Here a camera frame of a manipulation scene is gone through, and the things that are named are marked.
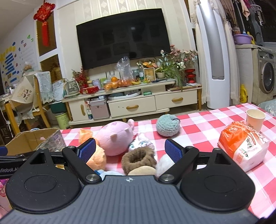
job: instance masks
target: ceiling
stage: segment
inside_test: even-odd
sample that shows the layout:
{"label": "ceiling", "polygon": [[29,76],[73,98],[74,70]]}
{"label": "ceiling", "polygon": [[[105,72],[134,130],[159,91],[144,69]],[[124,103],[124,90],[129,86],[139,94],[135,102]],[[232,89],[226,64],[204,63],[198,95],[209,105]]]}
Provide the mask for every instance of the ceiling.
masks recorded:
{"label": "ceiling", "polygon": [[7,35],[20,21],[43,0],[0,0],[0,39]]}

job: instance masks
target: teal plush ball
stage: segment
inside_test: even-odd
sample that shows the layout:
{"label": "teal plush ball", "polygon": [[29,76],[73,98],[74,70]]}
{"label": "teal plush ball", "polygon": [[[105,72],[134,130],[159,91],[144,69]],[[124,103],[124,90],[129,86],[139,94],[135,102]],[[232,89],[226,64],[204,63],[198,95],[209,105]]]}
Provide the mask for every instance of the teal plush ball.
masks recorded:
{"label": "teal plush ball", "polygon": [[158,134],[171,137],[179,132],[180,120],[177,116],[171,114],[162,115],[156,123]]}

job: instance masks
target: yellow bottle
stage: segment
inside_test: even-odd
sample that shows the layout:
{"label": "yellow bottle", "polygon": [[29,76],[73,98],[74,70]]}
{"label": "yellow bottle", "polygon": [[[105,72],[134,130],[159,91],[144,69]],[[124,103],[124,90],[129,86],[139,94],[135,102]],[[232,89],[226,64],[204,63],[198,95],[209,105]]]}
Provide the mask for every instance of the yellow bottle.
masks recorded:
{"label": "yellow bottle", "polygon": [[253,37],[249,32],[247,32],[247,35],[252,37],[251,44],[254,44],[254,45],[255,45],[254,37]]}
{"label": "yellow bottle", "polygon": [[240,87],[240,102],[241,103],[247,102],[247,91],[244,84],[241,84],[241,87]]}

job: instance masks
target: picture frame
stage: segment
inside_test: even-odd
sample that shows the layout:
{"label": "picture frame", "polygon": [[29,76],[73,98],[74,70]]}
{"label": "picture frame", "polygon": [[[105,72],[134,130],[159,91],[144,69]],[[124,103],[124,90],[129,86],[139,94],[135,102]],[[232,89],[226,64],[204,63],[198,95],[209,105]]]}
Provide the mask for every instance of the picture frame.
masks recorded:
{"label": "picture frame", "polygon": [[144,68],[144,75],[145,78],[148,78],[150,81],[156,80],[154,68]]}

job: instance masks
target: black flat screen tv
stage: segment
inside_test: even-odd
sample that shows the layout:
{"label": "black flat screen tv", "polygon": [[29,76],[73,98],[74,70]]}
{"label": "black flat screen tv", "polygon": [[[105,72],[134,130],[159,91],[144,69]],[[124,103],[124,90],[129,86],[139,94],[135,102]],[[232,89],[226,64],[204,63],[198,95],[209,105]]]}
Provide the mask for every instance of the black flat screen tv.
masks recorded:
{"label": "black flat screen tv", "polygon": [[162,9],[145,9],[101,17],[77,25],[83,68],[170,52]]}

